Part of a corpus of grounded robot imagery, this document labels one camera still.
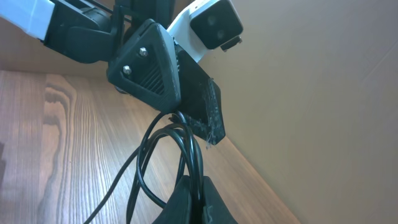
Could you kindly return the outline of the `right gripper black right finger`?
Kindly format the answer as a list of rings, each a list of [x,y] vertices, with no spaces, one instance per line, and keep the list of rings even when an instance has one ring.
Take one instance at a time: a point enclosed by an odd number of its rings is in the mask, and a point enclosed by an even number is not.
[[[208,176],[203,178],[202,224],[238,224]]]

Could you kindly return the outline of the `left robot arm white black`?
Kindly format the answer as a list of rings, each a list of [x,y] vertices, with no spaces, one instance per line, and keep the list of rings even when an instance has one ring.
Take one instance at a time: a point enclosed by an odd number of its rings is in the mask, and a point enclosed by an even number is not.
[[[1,17],[74,61],[107,62],[119,91],[183,114],[210,144],[225,137],[218,85],[162,24],[122,1],[108,12],[91,1],[2,1]]]

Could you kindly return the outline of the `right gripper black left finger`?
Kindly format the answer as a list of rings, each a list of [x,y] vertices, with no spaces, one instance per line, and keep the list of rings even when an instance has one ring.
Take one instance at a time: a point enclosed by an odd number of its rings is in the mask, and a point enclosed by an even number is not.
[[[152,224],[189,224],[191,213],[190,177],[185,175],[180,179],[166,206]]]

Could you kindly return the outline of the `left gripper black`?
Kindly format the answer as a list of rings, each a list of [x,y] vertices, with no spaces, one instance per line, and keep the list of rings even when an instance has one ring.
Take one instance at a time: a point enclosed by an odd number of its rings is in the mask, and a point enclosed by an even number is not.
[[[173,37],[152,19],[133,24],[123,34],[106,77],[163,113],[171,113],[181,102],[177,110],[193,134],[209,144],[226,136],[219,86],[182,47],[175,48]]]

